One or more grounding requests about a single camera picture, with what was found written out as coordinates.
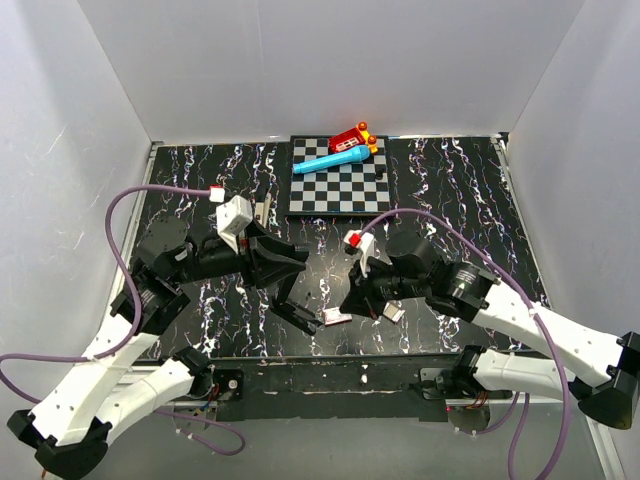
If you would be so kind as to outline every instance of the marble pattern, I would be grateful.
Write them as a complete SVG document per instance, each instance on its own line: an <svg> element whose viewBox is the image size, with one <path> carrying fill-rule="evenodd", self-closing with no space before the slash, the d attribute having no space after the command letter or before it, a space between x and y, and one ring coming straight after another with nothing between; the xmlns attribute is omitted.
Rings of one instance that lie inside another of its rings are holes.
<svg viewBox="0 0 640 480"><path fill-rule="evenodd" d="M546 302L535 263L511 193L489 137L392 139L390 183L393 207L426 209L462 233L509 271L536 300ZM320 315L338 306L348 289L353 263L340 246L360 218L287 218L284 215L291 169L290 143L163 146L158 149L151 182L205 189L223 185L253 201L260 182L273 196L268 228L311 250L307 271L291 298ZM186 220L195 236L215 228L215 208L204 199L148 194L138 235L160 215ZM430 238L452 257L478 261L460 242L424 218L403 217L376 230L376 255L397 229ZM501 334L432 312L419 299L405 300L405 315L394 325L386 319L354 318L350 323L305 335L268 311L264 291L243 288L238 275L185 286L192 305L148 352L155 358L187 344L201 343L211 356L403 354L456 352L466 344L519 348Z"/></svg>

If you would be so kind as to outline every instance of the gray wall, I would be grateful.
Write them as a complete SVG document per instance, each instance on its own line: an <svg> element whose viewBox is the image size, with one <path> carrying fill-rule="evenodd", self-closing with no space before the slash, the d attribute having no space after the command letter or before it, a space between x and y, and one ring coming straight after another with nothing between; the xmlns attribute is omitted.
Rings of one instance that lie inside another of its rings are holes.
<svg viewBox="0 0 640 480"><path fill-rule="evenodd" d="M150 142L75 0L0 2L0 351L80 354L100 325L115 262L104 212L139 183ZM115 218L123 237L131 203ZM9 362L31 394L66 367ZM0 388L2 425L29 408ZM0 428L0 477L39 478Z"/></svg>
<svg viewBox="0 0 640 480"><path fill-rule="evenodd" d="M588 0L518 121L511 174L554 307L613 334L640 311L640 4ZM640 419L614 431L629 478Z"/></svg>
<svg viewBox="0 0 640 480"><path fill-rule="evenodd" d="M510 131L583 0L79 0L153 140Z"/></svg>

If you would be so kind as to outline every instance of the blue marker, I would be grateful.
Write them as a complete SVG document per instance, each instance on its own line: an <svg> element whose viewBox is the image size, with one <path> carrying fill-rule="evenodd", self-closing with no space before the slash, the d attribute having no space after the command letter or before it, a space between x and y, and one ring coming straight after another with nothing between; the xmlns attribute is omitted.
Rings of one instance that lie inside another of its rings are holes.
<svg viewBox="0 0 640 480"><path fill-rule="evenodd" d="M343 163L357 163L366 160L371 155L369 147L366 145L357 145L349 150L326 157L316 158L308 162L298 163L293 166L293 173L311 173L316 170L324 170L334 165L342 165Z"/></svg>

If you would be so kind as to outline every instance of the small white object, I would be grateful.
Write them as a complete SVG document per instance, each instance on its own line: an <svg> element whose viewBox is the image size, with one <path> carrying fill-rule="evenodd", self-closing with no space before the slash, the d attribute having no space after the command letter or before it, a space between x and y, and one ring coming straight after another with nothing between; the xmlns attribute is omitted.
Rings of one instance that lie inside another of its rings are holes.
<svg viewBox="0 0 640 480"><path fill-rule="evenodd" d="M350 322L352 320L351 314L340 313L339 307L325 308L324 313L324 326L330 327L331 325L337 325L339 323Z"/></svg>
<svg viewBox="0 0 640 480"><path fill-rule="evenodd" d="M253 220L251 202L236 195L227 203L216 207L218 235L231 249L238 253L238 234Z"/></svg>
<svg viewBox="0 0 640 480"><path fill-rule="evenodd" d="M209 187L209 201L213 203L224 203L225 191L223 187L210 186Z"/></svg>
<svg viewBox="0 0 640 480"><path fill-rule="evenodd" d="M404 310L393 302L387 302L387 305L384 307L384 311L382 312L382 316L391 320L393 323L398 323L403 315Z"/></svg>
<svg viewBox="0 0 640 480"><path fill-rule="evenodd" d="M344 243L346 243L349 246L352 246L350 242L351 237L353 235L360 235L360 232L361 230L349 230L343 239ZM362 276L364 278L367 278L368 268L369 268L367 266L367 262L369 261L369 258L373 256L374 247L375 247L375 238L372 234L368 232L360 237L360 242L358 243L358 245L356 245L356 248L361 253L360 270L362 270Z"/></svg>

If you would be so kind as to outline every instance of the cable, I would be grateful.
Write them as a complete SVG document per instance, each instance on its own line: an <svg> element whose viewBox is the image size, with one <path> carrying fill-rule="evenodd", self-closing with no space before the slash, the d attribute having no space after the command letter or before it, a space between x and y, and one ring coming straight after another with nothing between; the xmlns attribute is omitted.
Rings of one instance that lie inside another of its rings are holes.
<svg viewBox="0 0 640 480"><path fill-rule="evenodd" d="M553 358L553 361L555 362L556 367L558 369L558 375L560 376L560 383L562 385L562 421L560 423L560 433L558 434L558 440L553 449L553 453L549 458L549 461L545 465L542 472L540 472L540 474L536 477L537 480L543 480L547 478L551 473L551 471L553 470L553 468L555 467L556 463L558 462L558 459L560 458L560 454L562 453L562 449L564 448L564 444L567 440L567 434L569 433L569 424L571 422L571 404L570 404L570 398L569 398L569 384L567 382L567 375L564 371L564 362L562 361L560 352L558 351L553 339L551 338L551 335L549 334L549 330L547 330L547 327L545 326L544 322L540 318L540 315L538 315L538 313L535 312L534 305L531 302L531 300L529 300L529 297L527 297L527 294L525 293L525 291L513 278L511 278L511 276L503 268L501 268L498 264L493 262L482 251L480 251L480 249L478 249L473 243L471 243L469 240L464 238L460 233L458 233L449 225L447 225L443 220L439 219L438 217L436 217L435 215L432 215L429 212L425 212L423 210L417 210L415 208L398 208L395 210L390 210L386 213L383 213L382 215L377 216L371 222L365 225L365 227L360 232L360 236L367 233L369 230L375 227L378 223L382 222L382 220L384 220L385 218L388 218L394 215L404 215L404 214L421 215L423 217L427 217L429 220L437 223L438 225L440 225L441 227L449 231L451 234L453 234L458 240L460 240L464 245L466 245L467 248L469 248L469 250L471 250L476 255L478 255L482 259L482 261L484 261L493 270L495 270L502 277L502 280L506 282L507 285L509 285L511 288L513 288L518 293L518 295L520 295L520 298L522 298L522 301L527 306L529 311L534 312L533 320L536 322L536 325L542 332L542 335L544 336L545 340L547 341L547 344L549 345L551 357ZM512 411L513 410L509 409L509 412L507 412L508 415L510 415ZM528 409L524 409L522 412L521 422L524 423L524 419L526 419L527 413L528 413ZM520 433L522 433L522 430L520 431L516 430L516 433L514 435L515 443L517 443ZM514 453L515 451L509 452L510 462L513 462L512 454Z"/></svg>
<svg viewBox="0 0 640 480"><path fill-rule="evenodd" d="M209 447L211 450L213 450L216 453L219 453L220 455L224 455L226 457L231 457L233 455L237 455L240 452L242 452L242 450L244 450L244 447L247 444L246 439L244 438L244 435L239 431L236 430L235 428L233 428L230 425L225 425L224 423L219 423L219 422L214 422L213 420L209 420L208 418L201 418L201 417L194 417L192 415L186 415L184 413L176 413L176 412L167 412L167 411L162 411L162 410L156 410L155 412L158 415L164 415L165 417L173 417L173 418L182 418L184 420L189 420L189 421L195 421L195 422L202 422L202 423L206 423L207 425L211 425L214 427L218 427L218 428L222 428L224 430L227 430L228 432L233 433L234 435L236 435L239 439L240 439L240 446L238 448L236 448L235 450L223 450L222 448L210 443L208 440L200 437L199 435L196 435L194 433L190 433L182 428L180 428L180 433L187 435L190 438L193 438L194 440L202 443L203 445Z"/></svg>
<svg viewBox="0 0 640 480"><path fill-rule="evenodd" d="M518 445L518 440L520 439L520 434L524 429L524 423L527 419L527 413L529 413L529 400L530 396L528 393L524 394L524 408L522 409L522 416L520 417L520 421L518 422L518 428L516 428L516 433L513 435L511 439L511 445L509 445L509 456L507 457L507 470L509 471L509 478L516 478L514 461L516 455L516 446Z"/></svg>
<svg viewBox="0 0 640 480"><path fill-rule="evenodd" d="M179 188L179 187L169 187L167 185L138 185L136 187L127 188L123 190L118 195L114 197L109 206L107 207L107 213L104 218L104 230L107 236L107 242L109 243L109 247L113 252L113 256L116 258L116 263L120 270L122 270L122 274L124 275L125 282L131 291L133 296L133 304L134 304L134 315L133 315L133 323L131 324L131 330L129 333L125 335L125 337L116 345L111 347L109 350L106 350L102 353L95 355L95 358L105 358L109 355L116 353L122 347L124 347L129 340L136 334L138 331L138 327L140 326L140 321L142 319L142 303L140 301L140 294L138 293L138 289L127 269L127 264L125 263L122 255L120 255L120 251L116 245L115 240L113 239L113 231L111 229L111 217L113 216L113 210L116 208L116 205L120 200L122 200L127 195L132 193L141 192L141 191L155 191L155 192L169 192L169 193L180 193L183 195L195 195L198 197L208 197L210 195L209 190L191 190L187 188ZM84 363L89 362L90 359L86 357L58 357L52 355L34 355L30 353L7 353L5 355L0 355L0 364L5 360L30 360L34 362L52 362L52 363ZM24 392L20 388L18 388L9 378L2 372L0 368L0 381L4 383L9 390L18 395L19 397L28 400L31 403L40 403L40 400L29 395Z"/></svg>

